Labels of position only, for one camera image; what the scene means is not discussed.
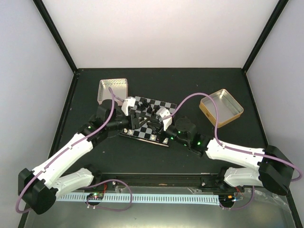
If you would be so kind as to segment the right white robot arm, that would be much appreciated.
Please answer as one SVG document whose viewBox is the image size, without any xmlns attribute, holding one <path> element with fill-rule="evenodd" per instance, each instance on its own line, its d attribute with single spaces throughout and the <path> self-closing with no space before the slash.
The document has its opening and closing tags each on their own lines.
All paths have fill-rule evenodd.
<svg viewBox="0 0 304 228">
<path fill-rule="evenodd" d="M 206 154 L 209 159 L 238 165 L 238 168 L 227 168 L 224 175 L 216 179 L 220 191 L 238 186 L 259 186 L 277 195 L 285 196 L 289 192 L 295 169 L 275 146 L 248 148 L 217 141 L 198 133 L 196 125 L 187 117 L 179 118 L 175 123 L 152 119 L 147 125 L 154 135 L 174 140 L 199 156 Z"/>
</svg>

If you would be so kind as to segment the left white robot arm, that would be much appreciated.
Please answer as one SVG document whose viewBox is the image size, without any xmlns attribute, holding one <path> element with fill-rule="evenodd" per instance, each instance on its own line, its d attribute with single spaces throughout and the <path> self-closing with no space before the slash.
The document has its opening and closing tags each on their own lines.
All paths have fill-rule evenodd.
<svg viewBox="0 0 304 228">
<path fill-rule="evenodd" d="M 98 189 L 105 184 L 98 170 L 87 165 L 74 173 L 64 173 L 82 156 L 92 151 L 108 137 L 110 131 L 138 129 L 146 122 L 137 112 L 132 112 L 136 99 L 128 97 L 122 105 L 114 99 L 104 100 L 88 122 L 52 157 L 29 170 L 24 168 L 18 174 L 18 199 L 15 210 L 20 210 L 23 200 L 36 214 L 49 210 L 60 197 L 80 188 Z"/>
</svg>

